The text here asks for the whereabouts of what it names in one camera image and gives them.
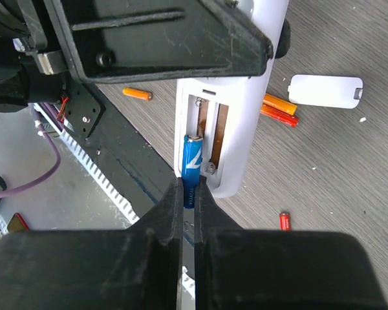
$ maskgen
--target concrete floor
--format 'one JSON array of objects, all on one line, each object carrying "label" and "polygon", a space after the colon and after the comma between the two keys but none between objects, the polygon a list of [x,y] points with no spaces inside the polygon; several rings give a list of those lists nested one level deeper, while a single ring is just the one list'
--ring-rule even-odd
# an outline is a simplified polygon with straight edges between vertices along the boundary
[{"label": "concrete floor", "polygon": [[[268,92],[287,98],[294,74],[358,76],[363,98],[354,110],[300,107],[296,129],[261,117],[243,188],[218,202],[243,227],[277,229],[289,210],[294,229],[356,236],[388,301],[388,0],[291,1],[287,17],[292,48]],[[135,86],[155,100],[101,89],[172,165],[175,81]]]}]

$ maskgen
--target red battery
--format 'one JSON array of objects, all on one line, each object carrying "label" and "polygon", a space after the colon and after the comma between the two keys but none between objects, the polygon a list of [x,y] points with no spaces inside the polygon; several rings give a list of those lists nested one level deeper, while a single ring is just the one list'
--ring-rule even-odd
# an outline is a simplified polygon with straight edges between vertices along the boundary
[{"label": "red battery", "polygon": [[281,231],[291,231],[292,223],[290,222],[290,213],[282,212],[279,214],[280,217],[280,230]]}]

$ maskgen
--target orange battery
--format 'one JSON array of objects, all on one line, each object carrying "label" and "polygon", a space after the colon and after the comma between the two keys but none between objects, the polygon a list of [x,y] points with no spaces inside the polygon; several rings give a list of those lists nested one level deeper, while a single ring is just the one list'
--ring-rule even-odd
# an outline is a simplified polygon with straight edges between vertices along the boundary
[{"label": "orange battery", "polygon": [[290,213],[282,212],[279,214],[280,217],[280,230],[281,231],[291,231],[292,223],[290,223]]},{"label": "orange battery", "polygon": [[263,104],[275,108],[276,110],[287,113],[289,115],[294,115],[297,109],[297,105],[294,105],[293,103],[287,102],[269,94],[266,94],[266,96],[264,97]]},{"label": "orange battery", "polygon": [[122,91],[125,96],[134,97],[137,99],[142,100],[152,100],[153,99],[153,93],[152,92],[146,92],[144,90],[138,90],[135,88],[124,88]]},{"label": "orange battery", "polygon": [[263,105],[260,109],[260,113],[291,127],[296,127],[299,123],[298,117],[291,116],[289,114],[276,110],[275,108],[269,107],[268,105]]}]

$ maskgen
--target yellow-orange battery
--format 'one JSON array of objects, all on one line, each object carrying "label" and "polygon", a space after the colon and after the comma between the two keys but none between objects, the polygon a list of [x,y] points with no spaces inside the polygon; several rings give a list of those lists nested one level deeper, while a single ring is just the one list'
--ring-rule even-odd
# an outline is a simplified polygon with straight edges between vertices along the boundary
[{"label": "yellow-orange battery", "polygon": [[144,90],[139,90],[139,89],[135,89],[135,88],[129,88],[129,87],[128,88],[124,88],[122,93],[125,96],[134,97],[134,98],[142,99],[142,100],[150,101],[150,100],[153,99],[153,93],[152,92],[146,92]]},{"label": "yellow-orange battery", "polygon": [[266,94],[266,96],[264,97],[263,104],[292,116],[295,114],[297,109],[297,105],[294,105],[293,103],[287,102],[269,94]]}]

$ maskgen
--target purple cable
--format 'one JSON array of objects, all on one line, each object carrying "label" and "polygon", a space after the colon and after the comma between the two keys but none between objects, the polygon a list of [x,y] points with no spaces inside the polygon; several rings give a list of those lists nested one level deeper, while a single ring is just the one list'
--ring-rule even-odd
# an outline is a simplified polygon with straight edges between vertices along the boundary
[{"label": "purple cable", "polygon": [[[38,121],[40,119],[39,113],[36,110],[34,110],[34,109],[33,109],[33,116],[34,116],[34,119],[36,121]],[[38,177],[36,180],[33,180],[33,181],[31,181],[29,183],[26,183],[26,184],[24,184],[22,186],[16,187],[15,189],[8,189],[7,191],[0,192],[0,198],[5,198],[5,197],[12,196],[12,195],[16,195],[16,194],[24,192],[24,191],[26,191],[28,189],[31,189],[32,187],[35,187],[36,185],[38,185],[38,184],[42,183],[43,181],[49,179],[50,176],[53,175],[56,172],[56,170],[59,168],[60,162],[61,162],[61,157],[60,157],[60,153],[59,153],[58,149],[56,148],[56,146],[53,143],[52,139],[47,134],[45,128],[42,125],[42,123],[39,124],[38,128],[43,133],[43,137],[48,141],[50,147],[52,148],[53,153],[56,156],[56,163],[53,165],[52,168],[50,168],[50,170],[48,172],[46,172],[44,175]]]},{"label": "purple cable", "polygon": [[59,130],[63,130],[63,124],[58,120],[58,113],[56,112],[56,109],[53,105],[50,105],[49,103],[40,103],[40,107],[48,112],[52,116],[53,122],[58,126]]}]

